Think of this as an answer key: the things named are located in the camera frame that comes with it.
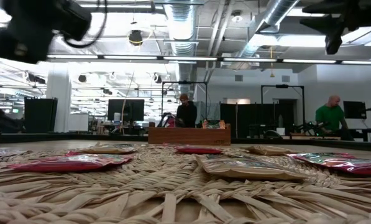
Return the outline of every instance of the white column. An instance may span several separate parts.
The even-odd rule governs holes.
[[[47,78],[46,98],[57,98],[55,132],[68,132],[72,84],[68,63],[51,63]]]

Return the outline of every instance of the wooden box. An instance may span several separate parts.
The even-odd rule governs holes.
[[[149,144],[189,144],[206,146],[230,146],[231,126],[225,129],[201,128],[156,128],[155,123],[149,123]]]

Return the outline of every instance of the ductwork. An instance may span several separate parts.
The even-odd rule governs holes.
[[[169,36],[173,40],[193,40],[195,38],[195,15],[196,7],[191,5],[164,5],[168,17]],[[194,56],[196,46],[194,43],[174,42],[172,43],[173,55]],[[176,70],[178,81],[194,81],[191,74],[196,73],[196,65],[190,63],[179,63]],[[191,86],[180,85],[180,93],[188,93]]]
[[[279,31],[279,24],[300,0],[270,0],[267,9],[252,18],[249,27],[249,42],[239,52],[238,57],[253,57],[259,46],[254,45],[253,36],[258,32],[274,33]],[[232,69],[239,69],[243,63],[233,63]]]

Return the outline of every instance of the woven mat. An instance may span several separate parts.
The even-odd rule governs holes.
[[[66,152],[0,157],[0,223],[371,224],[371,178],[341,177],[286,156],[260,157],[311,178],[223,179],[205,173],[192,155],[151,145],[138,146],[130,163],[104,172],[47,174],[5,168]]]

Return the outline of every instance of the computer monitor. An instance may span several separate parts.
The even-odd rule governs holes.
[[[108,101],[108,120],[114,120],[115,113],[122,113],[124,100]],[[145,100],[126,100],[123,110],[124,121],[143,121],[144,120]]]
[[[344,116],[347,119],[366,119],[366,106],[364,102],[344,101]]]

